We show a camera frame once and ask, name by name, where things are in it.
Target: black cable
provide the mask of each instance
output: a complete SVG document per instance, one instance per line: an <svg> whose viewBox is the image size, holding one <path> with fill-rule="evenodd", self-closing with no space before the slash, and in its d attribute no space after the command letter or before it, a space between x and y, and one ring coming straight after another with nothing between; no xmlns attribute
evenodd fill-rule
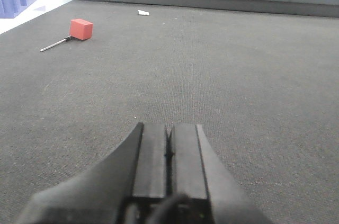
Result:
<svg viewBox="0 0 339 224"><path fill-rule="evenodd" d="M139 208L136 204L131 204L127 207L123 224L138 224L139 223Z"/></svg>
<svg viewBox="0 0 339 224"><path fill-rule="evenodd" d="M146 224L161 224L167 214L178 204L191 204L191 199L186 194L175 194L161 202L161 204L150 215Z"/></svg>

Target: black plastic part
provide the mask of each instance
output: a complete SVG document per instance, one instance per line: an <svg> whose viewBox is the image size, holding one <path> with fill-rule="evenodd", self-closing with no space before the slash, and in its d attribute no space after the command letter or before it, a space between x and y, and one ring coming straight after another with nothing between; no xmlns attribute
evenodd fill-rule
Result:
<svg viewBox="0 0 339 224"><path fill-rule="evenodd" d="M192 199L206 200L199 142L195 125L177 124L172 129L173 193L185 193Z"/></svg>
<svg viewBox="0 0 339 224"><path fill-rule="evenodd" d="M197 125L197 132L215 224L272 224L273 222L251 203L225 169L208 143L201 125Z"/></svg>
<svg viewBox="0 0 339 224"><path fill-rule="evenodd" d="M17 224L143 224L154 207L167 214L175 205L168 199L180 205L165 223L272 223L225 170L201 125L177 124L168 138L163 124L138 123L97 165L35 194Z"/></svg>
<svg viewBox="0 0 339 224"><path fill-rule="evenodd" d="M162 199L166 196L165 125L145 124L133 196Z"/></svg>
<svg viewBox="0 0 339 224"><path fill-rule="evenodd" d="M64 40L66 40L66 42L67 42L67 41L70 41L70 40L73 39L73 38L74 38L74 37L72 37L72 36L67 36L67 37L64 38Z"/></svg>
<svg viewBox="0 0 339 224"><path fill-rule="evenodd" d="M17 224L112 224L131 195L144 125L138 123L113 153L56 187L35 194Z"/></svg>

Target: red foam block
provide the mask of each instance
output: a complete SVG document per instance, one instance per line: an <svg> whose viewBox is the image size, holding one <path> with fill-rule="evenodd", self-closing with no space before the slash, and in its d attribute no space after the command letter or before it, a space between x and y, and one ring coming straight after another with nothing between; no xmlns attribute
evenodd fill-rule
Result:
<svg viewBox="0 0 339 224"><path fill-rule="evenodd" d="M72 19L70 21L69 35L80 40L92 37L93 23L83 19Z"/></svg>

